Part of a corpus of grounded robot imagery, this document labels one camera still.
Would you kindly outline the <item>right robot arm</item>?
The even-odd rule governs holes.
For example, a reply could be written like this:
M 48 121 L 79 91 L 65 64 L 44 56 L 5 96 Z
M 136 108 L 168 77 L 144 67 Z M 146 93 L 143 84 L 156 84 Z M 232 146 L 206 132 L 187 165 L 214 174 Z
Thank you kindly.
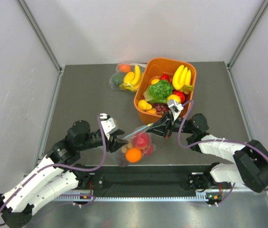
M 174 119 L 166 113 L 151 124 L 148 133 L 169 138 L 172 133 L 188 133 L 187 147 L 193 151 L 213 155 L 229 161 L 228 164 L 214 163 L 203 176 L 209 188 L 221 182 L 243 184 L 254 192 L 268 189 L 268 151 L 257 140 L 250 142 L 231 141 L 209 134 L 207 120 L 203 114 L 195 114 L 189 120 Z

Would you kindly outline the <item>fake red apple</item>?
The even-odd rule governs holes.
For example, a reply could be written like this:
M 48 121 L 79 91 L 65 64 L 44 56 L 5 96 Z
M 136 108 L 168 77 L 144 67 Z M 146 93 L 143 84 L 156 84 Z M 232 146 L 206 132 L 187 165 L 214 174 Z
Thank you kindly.
M 135 148 L 145 149 L 150 145 L 151 139 L 148 133 L 137 133 L 132 142 Z

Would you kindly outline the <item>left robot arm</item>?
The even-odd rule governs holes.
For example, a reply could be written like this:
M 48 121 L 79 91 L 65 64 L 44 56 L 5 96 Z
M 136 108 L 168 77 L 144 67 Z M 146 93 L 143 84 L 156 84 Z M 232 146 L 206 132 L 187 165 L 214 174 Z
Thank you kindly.
M 13 189 L 0 194 L 0 226 L 21 228 L 49 202 L 67 191 L 88 186 L 89 174 L 101 165 L 86 168 L 75 164 L 80 153 L 101 147 L 107 154 L 128 143 L 118 138 L 124 131 L 112 117 L 101 114 L 98 124 L 99 130 L 91 132 L 87 121 L 75 122 L 30 174 Z

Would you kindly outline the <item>fake brown longan bunch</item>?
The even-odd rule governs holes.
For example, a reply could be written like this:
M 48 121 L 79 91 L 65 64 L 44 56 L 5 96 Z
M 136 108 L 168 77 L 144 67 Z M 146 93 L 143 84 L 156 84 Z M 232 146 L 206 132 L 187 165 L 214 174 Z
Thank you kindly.
M 128 143 L 121 148 L 122 153 L 126 153 L 129 149 L 133 148 L 132 141 L 128 141 Z

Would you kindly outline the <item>clear zip top bag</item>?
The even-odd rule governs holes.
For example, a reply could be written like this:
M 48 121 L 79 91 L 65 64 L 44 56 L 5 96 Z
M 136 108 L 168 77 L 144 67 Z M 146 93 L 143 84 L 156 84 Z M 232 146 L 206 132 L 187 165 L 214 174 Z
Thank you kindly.
M 156 146 L 152 142 L 151 133 L 147 132 L 152 125 L 149 123 L 140 126 L 123 138 L 127 144 L 112 154 L 119 167 L 138 163 L 155 152 Z

